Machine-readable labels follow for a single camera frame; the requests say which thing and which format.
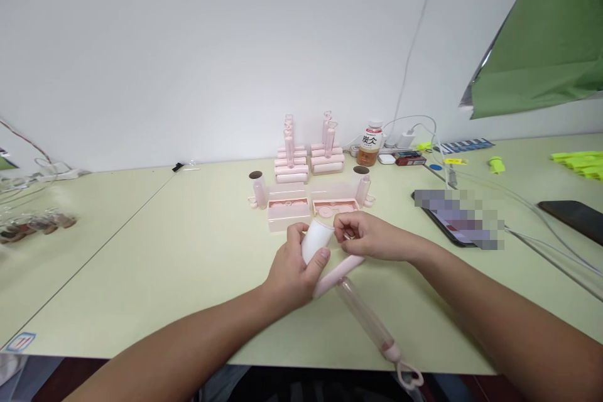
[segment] person's left hand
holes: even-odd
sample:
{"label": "person's left hand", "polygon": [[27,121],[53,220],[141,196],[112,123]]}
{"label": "person's left hand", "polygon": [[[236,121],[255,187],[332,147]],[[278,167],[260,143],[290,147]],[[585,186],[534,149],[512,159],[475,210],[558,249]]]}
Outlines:
{"label": "person's left hand", "polygon": [[312,299],[316,283],[331,255],[328,248],[321,248],[306,265],[301,243],[307,230],[305,223],[287,228],[287,242],[276,252],[268,277],[262,284],[275,308],[283,315],[301,308]]}

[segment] white wall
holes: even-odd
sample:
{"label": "white wall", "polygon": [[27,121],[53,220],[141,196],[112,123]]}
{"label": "white wall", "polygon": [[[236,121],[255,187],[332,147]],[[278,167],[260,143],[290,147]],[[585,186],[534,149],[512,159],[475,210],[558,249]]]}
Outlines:
{"label": "white wall", "polygon": [[[273,156],[391,119],[423,0],[0,0],[0,115],[94,171]],[[463,91],[514,0],[430,0],[400,114],[442,139],[601,130],[601,102],[469,122]],[[560,119],[555,111],[563,111]],[[410,126],[401,124],[400,129]],[[20,165],[36,157],[0,131]]]}

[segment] red box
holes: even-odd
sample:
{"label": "red box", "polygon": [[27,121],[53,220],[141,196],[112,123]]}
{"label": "red box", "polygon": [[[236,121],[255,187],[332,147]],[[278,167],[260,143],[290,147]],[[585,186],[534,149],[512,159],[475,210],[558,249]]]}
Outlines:
{"label": "red box", "polygon": [[398,166],[410,166],[410,165],[424,165],[427,159],[425,157],[398,157],[396,159],[396,165]]}

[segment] yellow plastic part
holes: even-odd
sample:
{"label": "yellow plastic part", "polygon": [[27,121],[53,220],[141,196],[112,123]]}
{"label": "yellow plastic part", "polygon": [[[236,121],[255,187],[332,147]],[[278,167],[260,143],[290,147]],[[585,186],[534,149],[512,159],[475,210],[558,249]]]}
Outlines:
{"label": "yellow plastic part", "polygon": [[488,165],[490,165],[490,172],[494,174],[500,174],[505,170],[503,159],[498,156],[492,157],[488,161]]}
{"label": "yellow plastic part", "polygon": [[425,141],[424,143],[419,143],[416,146],[417,151],[425,151],[426,149],[431,149],[431,148],[432,148],[432,144],[429,141]]}
{"label": "yellow plastic part", "polygon": [[567,166],[585,178],[603,180],[603,152],[601,151],[551,154],[551,160]]}
{"label": "yellow plastic part", "polygon": [[469,162],[465,159],[444,159],[446,165],[466,165]]}

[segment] light green desk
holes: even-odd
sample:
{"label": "light green desk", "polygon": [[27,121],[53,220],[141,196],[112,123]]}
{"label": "light green desk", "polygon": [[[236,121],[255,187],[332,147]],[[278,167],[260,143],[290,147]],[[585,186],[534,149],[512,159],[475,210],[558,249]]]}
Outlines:
{"label": "light green desk", "polygon": [[[487,181],[498,183],[518,193],[533,205],[540,201],[580,201],[603,212],[603,182],[578,176],[563,165],[549,160],[552,153],[577,151],[603,151],[603,134],[558,136],[497,141],[490,149],[480,149],[452,156],[468,159],[468,165],[457,165],[460,171],[480,176],[484,180],[458,174],[458,188],[477,190],[485,196],[500,198],[500,212],[505,224],[518,232],[545,241],[569,253],[550,232],[543,221],[513,196],[506,194]],[[506,171],[495,175],[487,165],[489,158],[502,158]],[[603,247],[586,238],[546,212],[549,220],[563,240],[595,267],[603,269]],[[526,240],[550,262],[570,273],[586,289],[603,297],[603,280],[581,266],[569,261],[554,250]]]}
{"label": "light green desk", "polygon": [[69,229],[0,246],[2,347],[172,176],[167,168],[96,173],[11,203],[29,201],[16,213],[59,207],[79,220]]}
{"label": "light green desk", "polygon": [[[346,165],[347,171],[353,166],[349,156]],[[176,319],[263,282],[285,235],[270,234],[266,211],[248,206],[247,175],[253,170],[273,181],[272,160],[178,172],[24,326],[37,334],[27,353],[113,357]],[[459,249],[448,242],[410,199],[414,189],[443,187],[424,167],[376,165],[371,171],[371,194],[377,197],[372,214],[429,237],[603,342],[603,303],[515,237],[504,251]],[[343,258],[335,241],[330,247],[329,268]],[[420,369],[495,372],[411,266],[368,261],[350,275]],[[231,363],[391,370],[333,291],[259,334]]]}

